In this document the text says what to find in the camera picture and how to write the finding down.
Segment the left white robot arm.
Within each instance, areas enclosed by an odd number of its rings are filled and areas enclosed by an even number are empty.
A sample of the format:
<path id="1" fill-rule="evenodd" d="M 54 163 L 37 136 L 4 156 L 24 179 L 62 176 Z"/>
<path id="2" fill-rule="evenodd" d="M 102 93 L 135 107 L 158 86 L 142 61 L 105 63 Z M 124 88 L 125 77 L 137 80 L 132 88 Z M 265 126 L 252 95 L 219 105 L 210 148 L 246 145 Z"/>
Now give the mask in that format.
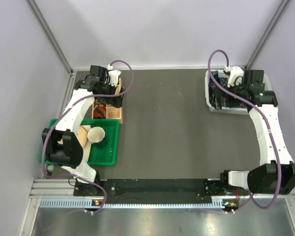
<path id="1" fill-rule="evenodd" d="M 95 196 L 104 192 L 94 165 L 113 165 L 116 161 L 120 121 L 102 111 L 95 119 L 85 119 L 89 108 L 122 108 L 127 89 L 121 71 L 112 64 L 92 65 L 79 80 L 62 115 L 42 132 L 41 164 L 65 169 L 74 179 L 74 196 Z"/>

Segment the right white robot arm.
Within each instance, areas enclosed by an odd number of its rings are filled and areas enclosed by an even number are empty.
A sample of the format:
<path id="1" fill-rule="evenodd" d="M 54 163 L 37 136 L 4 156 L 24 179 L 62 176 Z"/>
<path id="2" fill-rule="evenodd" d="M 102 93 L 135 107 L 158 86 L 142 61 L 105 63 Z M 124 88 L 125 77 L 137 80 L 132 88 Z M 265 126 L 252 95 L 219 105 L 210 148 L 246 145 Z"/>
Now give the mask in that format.
<path id="1" fill-rule="evenodd" d="M 285 145 L 277 98 L 264 71 L 234 66 L 206 72 L 206 99 L 214 112 L 248 114 L 260 150 L 259 166 L 250 171 L 225 170 L 220 190 L 227 195 L 237 187 L 252 194 L 290 194 L 295 187 L 295 162 Z"/>

